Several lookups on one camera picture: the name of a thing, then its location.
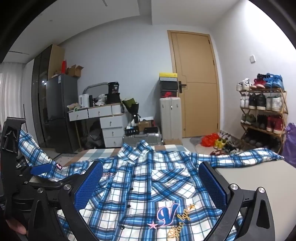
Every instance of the purple bag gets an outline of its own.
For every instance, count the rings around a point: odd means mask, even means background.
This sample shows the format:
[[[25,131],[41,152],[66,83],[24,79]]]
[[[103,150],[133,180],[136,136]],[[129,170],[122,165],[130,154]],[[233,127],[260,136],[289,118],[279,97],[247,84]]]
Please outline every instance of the purple bag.
[[[286,141],[282,156],[285,161],[296,168],[296,125],[289,123],[286,128]]]

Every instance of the light switch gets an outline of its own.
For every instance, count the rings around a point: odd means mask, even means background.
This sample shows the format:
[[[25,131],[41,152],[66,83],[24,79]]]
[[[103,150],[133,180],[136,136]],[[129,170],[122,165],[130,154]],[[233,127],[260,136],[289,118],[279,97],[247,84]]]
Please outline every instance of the light switch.
[[[251,64],[256,62],[255,55],[250,56],[250,61],[251,61]]]

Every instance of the white drawer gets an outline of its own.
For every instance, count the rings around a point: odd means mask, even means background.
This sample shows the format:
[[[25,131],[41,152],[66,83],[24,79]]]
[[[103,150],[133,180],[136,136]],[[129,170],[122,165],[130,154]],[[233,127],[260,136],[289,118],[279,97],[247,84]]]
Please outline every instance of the white drawer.
[[[123,127],[103,129],[104,138],[123,137],[123,135],[124,135],[124,128]]]
[[[107,115],[112,115],[110,105],[89,109],[89,118],[102,117]]]
[[[84,120],[88,118],[89,118],[89,115],[87,110],[73,111],[69,113],[70,121]]]
[[[125,127],[125,118],[125,114],[100,118],[101,128]]]
[[[106,148],[122,146],[122,137],[104,138],[104,141]]]
[[[111,105],[112,107],[112,115],[119,115],[121,114],[121,106],[119,104],[117,105]]]

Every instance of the person's hand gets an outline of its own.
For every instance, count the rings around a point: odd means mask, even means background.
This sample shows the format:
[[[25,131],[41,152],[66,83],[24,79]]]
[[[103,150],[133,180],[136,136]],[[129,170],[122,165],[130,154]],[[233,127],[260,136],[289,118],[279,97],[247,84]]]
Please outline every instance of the person's hand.
[[[26,228],[16,219],[10,218],[9,220],[6,220],[8,226],[13,230],[20,234],[25,235],[27,233]]]

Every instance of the white curtain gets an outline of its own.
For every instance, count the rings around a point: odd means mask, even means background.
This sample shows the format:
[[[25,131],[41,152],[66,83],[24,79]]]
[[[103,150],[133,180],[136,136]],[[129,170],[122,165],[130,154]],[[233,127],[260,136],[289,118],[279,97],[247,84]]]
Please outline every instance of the white curtain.
[[[3,62],[0,64],[0,123],[1,129],[7,116],[23,117],[22,75],[25,64]]]

